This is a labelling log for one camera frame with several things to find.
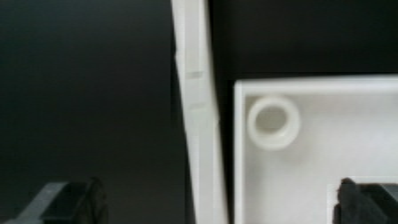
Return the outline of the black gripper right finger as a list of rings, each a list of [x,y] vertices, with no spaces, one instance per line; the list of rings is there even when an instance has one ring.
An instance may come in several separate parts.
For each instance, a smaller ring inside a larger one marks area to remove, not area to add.
[[[341,180],[333,224],[398,224],[398,184]]]

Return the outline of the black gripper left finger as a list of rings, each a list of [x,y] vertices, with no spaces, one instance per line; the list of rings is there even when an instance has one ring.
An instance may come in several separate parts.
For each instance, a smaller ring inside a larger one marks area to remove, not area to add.
[[[49,182],[10,224],[108,224],[102,183]]]

